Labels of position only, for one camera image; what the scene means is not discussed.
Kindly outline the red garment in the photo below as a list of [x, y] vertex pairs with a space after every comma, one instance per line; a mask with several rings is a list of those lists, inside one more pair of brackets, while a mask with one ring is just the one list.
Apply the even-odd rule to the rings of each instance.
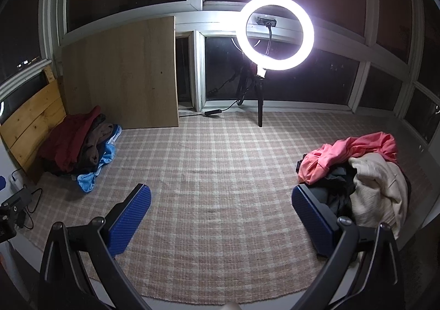
[[73, 171], [87, 133], [101, 108], [95, 106], [87, 114], [68, 114], [57, 125], [37, 152], [42, 171], [67, 174]]

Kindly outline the pink garment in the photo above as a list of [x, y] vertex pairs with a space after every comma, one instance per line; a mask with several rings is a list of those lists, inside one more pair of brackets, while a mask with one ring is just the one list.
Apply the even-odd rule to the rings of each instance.
[[336, 164], [345, 163], [351, 157], [362, 157], [369, 153], [380, 154], [385, 161], [397, 163], [397, 143], [391, 134], [382, 131], [361, 137], [336, 140], [303, 156], [297, 167], [298, 181], [314, 184], [322, 179]]

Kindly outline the beige plaid table mat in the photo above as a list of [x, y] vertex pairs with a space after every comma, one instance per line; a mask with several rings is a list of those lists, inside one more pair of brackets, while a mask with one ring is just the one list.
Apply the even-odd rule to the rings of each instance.
[[51, 225], [84, 225], [105, 215], [138, 184], [152, 205], [118, 258], [144, 296], [175, 303], [252, 303], [304, 290], [323, 261], [294, 211], [297, 161], [325, 143], [384, 131], [395, 135], [398, 163], [412, 192], [406, 225], [438, 189], [410, 138], [391, 120], [332, 113], [250, 113], [184, 117], [176, 128], [130, 129], [93, 191], [43, 175], [34, 228], [23, 235], [43, 248]]

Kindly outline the light wooden board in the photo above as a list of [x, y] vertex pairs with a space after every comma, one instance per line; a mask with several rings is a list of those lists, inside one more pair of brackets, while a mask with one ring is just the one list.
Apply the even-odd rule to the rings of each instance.
[[95, 106], [123, 128], [177, 127], [175, 17], [82, 38], [62, 49], [66, 109]]

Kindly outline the cream knit sweater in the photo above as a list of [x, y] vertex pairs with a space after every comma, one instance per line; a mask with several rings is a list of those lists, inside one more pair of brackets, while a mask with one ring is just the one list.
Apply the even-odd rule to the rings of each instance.
[[409, 189], [400, 167], [378, 153], [351, 157], [348, 163], [356, 169], [351, 204], [357, 225], [377, 227], [385, 222], [398, 239], [409, 204]]

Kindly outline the brown garment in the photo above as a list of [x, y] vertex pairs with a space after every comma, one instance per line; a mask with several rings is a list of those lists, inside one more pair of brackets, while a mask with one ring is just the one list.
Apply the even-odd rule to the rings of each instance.
[[112, 135], [114, 126], [106, 121], [104, 114], [99, 114], [92, 121], [81, 147], [76, 172], [88, 174], [98, 168], [98, 163], [103, 155], [103, 146]]

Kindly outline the black light tripod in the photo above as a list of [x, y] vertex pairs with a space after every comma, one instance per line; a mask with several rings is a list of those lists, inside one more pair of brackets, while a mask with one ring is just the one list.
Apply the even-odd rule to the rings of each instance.
[[240, 68], [240, 81], [236, 90], [236, 103], [241, 106], [247, 93], [253, 89], [257, 99], [257, 124], [263, 127], [263, 82], [264, 78], [257, 74], [257, 65], [249, 60], [243, 61]]

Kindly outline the black garment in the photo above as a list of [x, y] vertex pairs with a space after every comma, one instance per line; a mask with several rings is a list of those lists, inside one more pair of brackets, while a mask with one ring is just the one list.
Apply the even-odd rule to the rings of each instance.
[[299, 181], [299, 184], [304, 184], [320, 203], [330, 208], [336, 217], [344, 216], [356, 222], [351, 202], [351, 195], [356, 189], [354, 183], [356, 173], [356, 169], [345, 161], [330, 166], [328, 173], [312, 184], [306, 181]]

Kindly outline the pine wood plank panel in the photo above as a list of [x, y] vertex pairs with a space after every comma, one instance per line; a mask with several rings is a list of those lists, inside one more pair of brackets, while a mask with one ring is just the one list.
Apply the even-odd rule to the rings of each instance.
[[20, 106], [3, 125], [1, 138], [21, 169], [34, 163], [38, 149], [66, 116], [57, 79], [50, 66], [43, 68], [48, 84]]

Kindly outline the blue garment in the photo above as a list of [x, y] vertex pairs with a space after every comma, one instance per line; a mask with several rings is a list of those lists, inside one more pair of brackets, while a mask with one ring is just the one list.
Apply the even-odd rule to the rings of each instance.
[[111, 137], [104, 144], [102, 144], [103, 155], [98, 163], [98, 168], [94, 172], [90, 172], [88, 174], [77, 173], [77, 175], [72, 177], [76, 181], [80, 190], [84, 193], [90, 193], [93, 190], [95, 181], [99, 176], [101, 169], [111, 163], [115, 158], [116, 141], [122, 133], [122, 127], [117, 124], [113, 124], [113, 126], [114, 129]]

